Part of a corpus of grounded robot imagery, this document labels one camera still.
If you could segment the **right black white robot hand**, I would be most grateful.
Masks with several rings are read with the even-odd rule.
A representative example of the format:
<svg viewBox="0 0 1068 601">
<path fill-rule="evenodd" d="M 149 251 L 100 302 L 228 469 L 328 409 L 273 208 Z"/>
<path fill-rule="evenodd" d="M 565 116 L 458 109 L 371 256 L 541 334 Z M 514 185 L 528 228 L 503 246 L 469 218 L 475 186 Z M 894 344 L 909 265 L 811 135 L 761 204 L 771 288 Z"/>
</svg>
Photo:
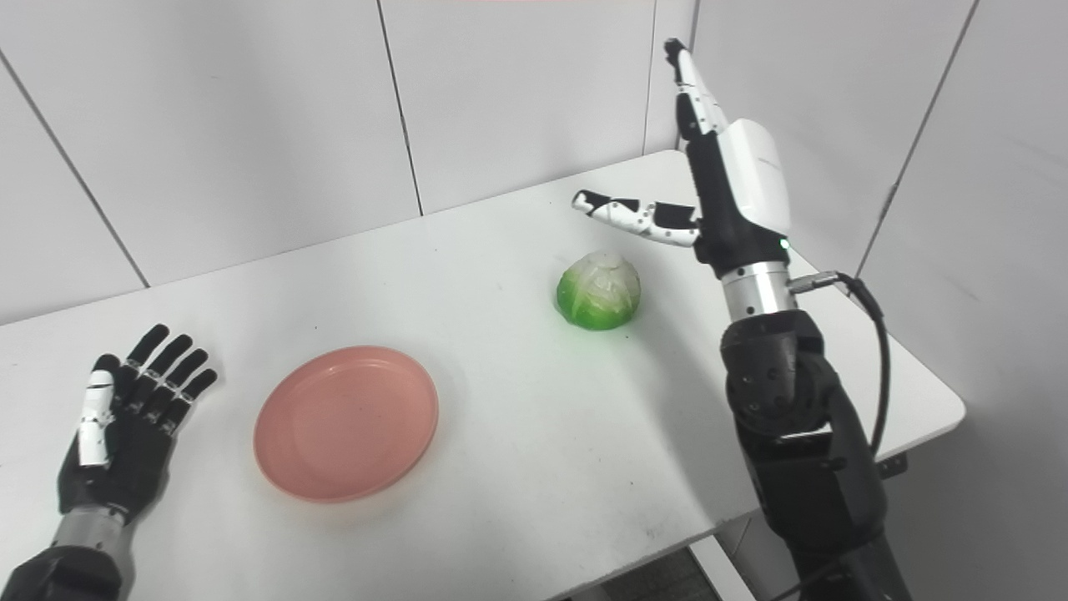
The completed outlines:
<svg viewBox="0 0 1068 601">
<path fill-rule="evenodd" d="M 726 118 L 682 42 L 669 38 L 664 51 L 678 88 L 676 122 L 698 205 L 581 189 L 572 208 L 651 242 L 692 248 L 718 278 L 752 264 L 787 264 L 790 206 L 772 136 L 752 118 Z"/>
</svg>

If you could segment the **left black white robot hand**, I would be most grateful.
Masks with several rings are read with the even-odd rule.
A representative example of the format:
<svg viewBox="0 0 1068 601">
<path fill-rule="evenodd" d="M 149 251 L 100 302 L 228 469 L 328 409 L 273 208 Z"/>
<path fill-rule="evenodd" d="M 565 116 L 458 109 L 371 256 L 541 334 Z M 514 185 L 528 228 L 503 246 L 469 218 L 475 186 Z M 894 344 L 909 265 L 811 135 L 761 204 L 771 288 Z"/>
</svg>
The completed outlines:
<svg viewBox="0 0 1068 601">
<path fill-rule="evenodd" d="M 218 379 L 188 335 L 154 325 L 88 377 L 78 426 L 58 471 L 58 510 L 103 508 L 132 523 L 159 497 L 184 420 Z"/>
</svg>

